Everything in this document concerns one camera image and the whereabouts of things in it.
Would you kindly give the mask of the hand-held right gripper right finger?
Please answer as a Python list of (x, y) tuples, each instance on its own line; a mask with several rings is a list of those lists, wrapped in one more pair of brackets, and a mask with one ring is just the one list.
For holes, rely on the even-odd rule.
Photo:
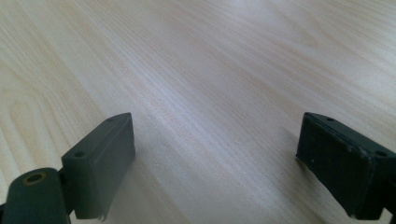
[(350, 217), (396, 220), (396, 152), (342, 122), (316, 113), (303, 116), (296, 157)]

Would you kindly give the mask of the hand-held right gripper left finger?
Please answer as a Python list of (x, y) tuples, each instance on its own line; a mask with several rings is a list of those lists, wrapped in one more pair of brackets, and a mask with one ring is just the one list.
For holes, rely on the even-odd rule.
[(135, 156), (130, 113), (104, 120), (62, 156), (66, 210), (105, 219)]

